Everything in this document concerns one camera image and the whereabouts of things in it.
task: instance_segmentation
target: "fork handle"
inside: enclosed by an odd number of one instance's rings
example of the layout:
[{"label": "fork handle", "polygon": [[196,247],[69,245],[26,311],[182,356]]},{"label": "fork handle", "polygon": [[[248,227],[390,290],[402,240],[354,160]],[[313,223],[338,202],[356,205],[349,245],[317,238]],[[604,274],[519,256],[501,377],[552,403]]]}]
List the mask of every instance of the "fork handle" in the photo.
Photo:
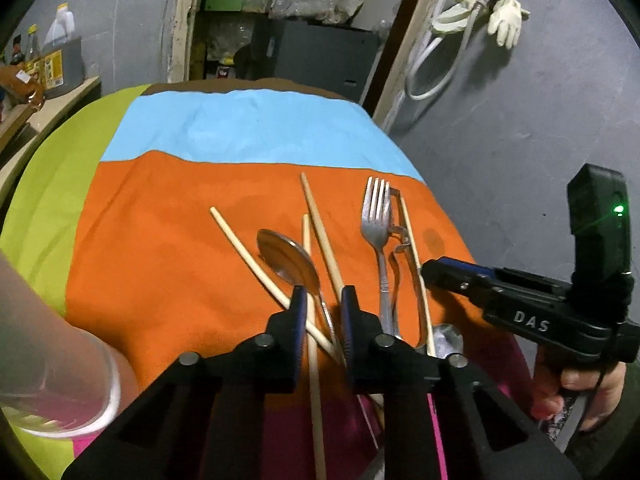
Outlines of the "fork handle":
[{"label": "fork handle", "polygon": [[378,254],[378,274],[380,276],[380,324],[382,325],[382,332],[394,335],[385,255],[382,251],[376,251],[376,253]]}]

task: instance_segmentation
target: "brown tablecloth section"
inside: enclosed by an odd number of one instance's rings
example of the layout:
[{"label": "brown tablecloth section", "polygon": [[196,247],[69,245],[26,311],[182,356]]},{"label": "brown tablecloth section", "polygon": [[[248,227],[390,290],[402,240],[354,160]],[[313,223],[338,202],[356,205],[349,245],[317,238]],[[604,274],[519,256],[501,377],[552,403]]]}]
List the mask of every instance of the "brown tablecloth section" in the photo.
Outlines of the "brown tablecloth section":
[{"label": "brown tablecloth section", "polygon": [[147,88],[142,95],[153,95],[160,92],[203,92],[205,94],[226,94],[233,90],[277,90],[280,92],[298,92],[301,94],[319,95],[328,99],[342,99],[344,97],[314,88],[313,86],[300,85],[288,79],[275,77],[258,79],[257,81],[247,81],[244,79],[205,79],[202,81],[184,81],[181,83],[158,83]]}]

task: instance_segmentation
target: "light blue tablecloth section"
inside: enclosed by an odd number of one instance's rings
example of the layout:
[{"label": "light blue tablecloth section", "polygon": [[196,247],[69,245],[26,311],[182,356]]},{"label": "light blue tablecloth section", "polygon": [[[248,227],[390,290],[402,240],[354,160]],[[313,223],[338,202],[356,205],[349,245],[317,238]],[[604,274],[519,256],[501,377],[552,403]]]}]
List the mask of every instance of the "light blue tablecloth section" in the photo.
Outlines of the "light blue tablecloth section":
[{"label": "light blue tablecloth section", "polygon": [[361,107],[296,92],[138,97],[101,160],[131,160],[151,150],[192,162],[366,168],[422,181]]}]

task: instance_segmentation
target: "translucent plastic cup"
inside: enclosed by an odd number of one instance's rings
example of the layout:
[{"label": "translucent plastic cup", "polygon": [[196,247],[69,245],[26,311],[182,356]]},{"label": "translucent plastic cup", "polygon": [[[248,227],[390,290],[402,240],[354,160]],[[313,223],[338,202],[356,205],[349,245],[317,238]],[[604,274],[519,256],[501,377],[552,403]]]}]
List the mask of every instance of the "translucent plastic cup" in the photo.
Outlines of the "translucent plastic cup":
[{"label": "translucent plastic cup", "polygon": [[137,396],[127,360],[51,310],[0,253],[0,406],[49,438],[103,430]]}]

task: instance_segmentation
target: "gray appliance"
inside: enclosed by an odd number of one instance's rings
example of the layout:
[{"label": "gray appliance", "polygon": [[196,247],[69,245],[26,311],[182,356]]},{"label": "gray appliance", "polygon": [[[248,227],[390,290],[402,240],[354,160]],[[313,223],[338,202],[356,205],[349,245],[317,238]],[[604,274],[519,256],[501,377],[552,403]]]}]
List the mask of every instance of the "gray appliance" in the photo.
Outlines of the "gray appliance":
[{"label": "gray appliance", "polygon": [[265,17],[256,20],[245,77],[289,79],[358,102],[377,50],[367,30]]}]

